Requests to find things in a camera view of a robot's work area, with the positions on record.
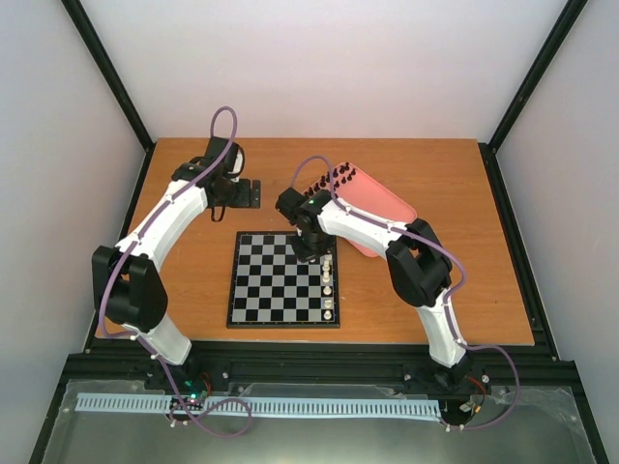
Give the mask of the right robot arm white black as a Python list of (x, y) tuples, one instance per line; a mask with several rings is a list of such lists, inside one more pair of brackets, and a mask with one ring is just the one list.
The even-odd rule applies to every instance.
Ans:
[(444, 392), (460, 386), (472, 362), (452, 303), (451, 271), (457, 261), (426, 221), (391, 221), (355, 208), (325, 189), (305, 196), (287, 188), (279, 195), (276, 210), (296, 228), (291, 244), (302, 262), (326, 256), (337, 238), (384, 259), (394, 291), (417, 310), (427, 336), (430, 362), (419, 376)]

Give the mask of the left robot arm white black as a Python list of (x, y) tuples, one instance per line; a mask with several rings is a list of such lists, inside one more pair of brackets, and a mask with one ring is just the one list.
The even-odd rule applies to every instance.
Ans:
[(143, 221), (115, 246), (92, 255), (94, 304), (105, 337), (127, 336), (169, 363), (168, 379), (180, 389), (194, 387), (201, 365), (189, 357), (192, 343), (167, 314), (168, 297), (160, 271), (167, 254), (205, 211), (230, 207), (251, 182), (241, 174), (245, 152), (236, 142), (212, 136), (203, 156), (181, 164), (162, 198)]

